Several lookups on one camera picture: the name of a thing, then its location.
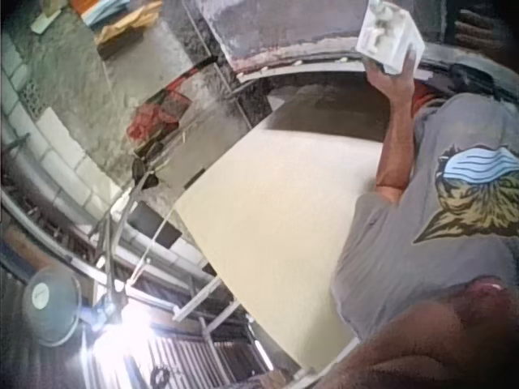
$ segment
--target dark rusty surface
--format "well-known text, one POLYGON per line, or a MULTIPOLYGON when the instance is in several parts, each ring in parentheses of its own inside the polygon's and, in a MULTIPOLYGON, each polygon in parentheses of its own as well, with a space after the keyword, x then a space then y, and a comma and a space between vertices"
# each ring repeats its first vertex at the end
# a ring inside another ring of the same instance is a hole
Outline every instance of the dark rusty surface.
MULTIPOLYGON (((195 1, 237 72, 302 55, 348 51, 360 28, 367 0, 195 1)), ((441 1, 399 0, 424 38, 441 36, 441 1)))

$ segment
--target corrugated metal wall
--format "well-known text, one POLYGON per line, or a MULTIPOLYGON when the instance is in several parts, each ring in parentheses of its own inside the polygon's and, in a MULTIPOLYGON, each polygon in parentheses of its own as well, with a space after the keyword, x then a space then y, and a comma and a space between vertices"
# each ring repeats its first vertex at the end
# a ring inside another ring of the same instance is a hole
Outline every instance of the corrugated metal wall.
MULTIPOLYGON (((24 326, 21 310, 24 284, 3 268, 0 281, 2 388, 131 387, 122 358, 125 346, 147 383, 153 366, 166 366, 171 371, 170 389, 205 389, 224 384, 209 346, 201 337, 150 331, 128 340, 113 339, 121 335, 120 331, 107 331, 96 338, 86 327, 78 327, 64 345, 40 346, 24 326)), ((231 382, 264 372, 255 358, 254 346, 245 341, 218 343, 216 347, 231 382)))

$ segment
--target white plastic object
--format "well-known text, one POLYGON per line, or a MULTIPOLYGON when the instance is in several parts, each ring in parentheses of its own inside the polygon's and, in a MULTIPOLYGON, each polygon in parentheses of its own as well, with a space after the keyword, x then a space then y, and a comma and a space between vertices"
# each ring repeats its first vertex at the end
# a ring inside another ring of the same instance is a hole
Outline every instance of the white plastic object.
POLYGON ((370 0, 357 51, 382 63, 387 73, 398 75, 408 49, 416 52, 416 71, 425 51, 425 42, 410 13, 390 2, 370 0))

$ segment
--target man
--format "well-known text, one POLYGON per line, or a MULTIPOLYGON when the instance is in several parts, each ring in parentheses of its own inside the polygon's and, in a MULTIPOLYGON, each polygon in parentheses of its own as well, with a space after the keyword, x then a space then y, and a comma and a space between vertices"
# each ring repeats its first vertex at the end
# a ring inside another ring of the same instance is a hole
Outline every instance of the man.
POLYGON ((366 62, 391 118, 375 191, 357 202, 332 282, 362 343, 320 387, 519 377, 519 113, 461 94, 413 117, 414 62, 408 54, 395 77, 366 62))

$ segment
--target red cloth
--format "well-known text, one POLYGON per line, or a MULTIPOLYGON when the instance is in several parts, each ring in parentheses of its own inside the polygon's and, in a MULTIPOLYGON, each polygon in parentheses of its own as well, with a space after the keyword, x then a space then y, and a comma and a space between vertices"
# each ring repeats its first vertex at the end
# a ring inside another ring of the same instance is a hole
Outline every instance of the red cloth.
POLYGON ((426 84, 420 83, 419 81, 414 81, 413 117, 425 104, 438 97, 440 97, 440 95, 434 88, 428 87, 426 84))
POLYGON ((145 141, 149 139, 157 125, 177 122, 177 118, 167 114, 159 105, 143 104, 137 109, 133 122, 127 128, 127 134, 130 139, 145 141))

